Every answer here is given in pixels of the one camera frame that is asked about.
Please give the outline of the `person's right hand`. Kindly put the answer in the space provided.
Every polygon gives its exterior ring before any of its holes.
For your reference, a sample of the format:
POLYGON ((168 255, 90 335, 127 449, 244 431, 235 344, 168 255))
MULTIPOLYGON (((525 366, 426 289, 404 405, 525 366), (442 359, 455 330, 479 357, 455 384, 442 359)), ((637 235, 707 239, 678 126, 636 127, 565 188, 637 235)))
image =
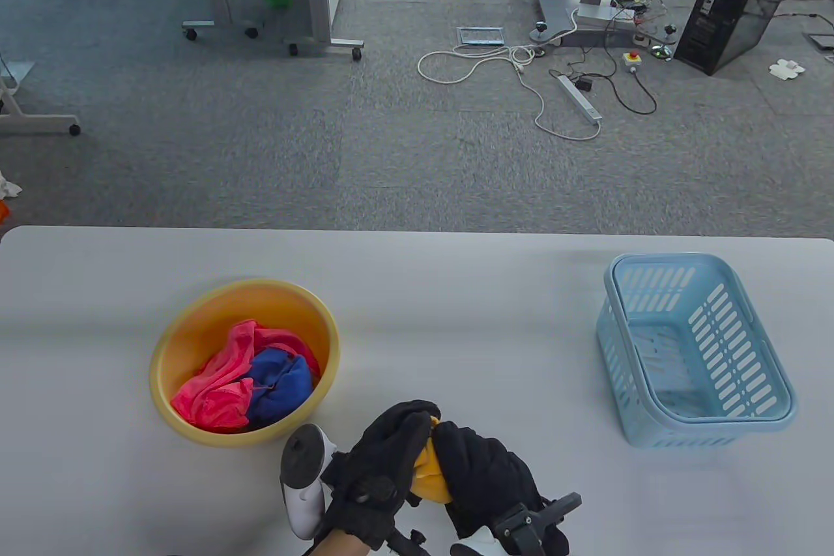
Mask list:
POLYGON ((551 504, 527 464, 498 439, 454 422, 438 424, 431 439, 451 497, 446 511, 458 537, 450 554, 521 555, 516 541, 496 526, 518 506, 542 512, 551 504))

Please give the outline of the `person's left hand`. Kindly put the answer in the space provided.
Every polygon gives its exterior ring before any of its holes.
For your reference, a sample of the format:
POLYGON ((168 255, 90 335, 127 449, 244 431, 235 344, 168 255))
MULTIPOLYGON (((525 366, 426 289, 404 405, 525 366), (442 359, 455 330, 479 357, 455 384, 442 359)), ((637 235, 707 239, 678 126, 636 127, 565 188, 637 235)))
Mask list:
POLYGON ((369 427, 349 452, 336 452, 321 475, 330 506, 315 553, 378 550, 394 533, 394 518, 409 498, 414 465, 428 443, 440 408, 423 399, 399 402, 369 427))

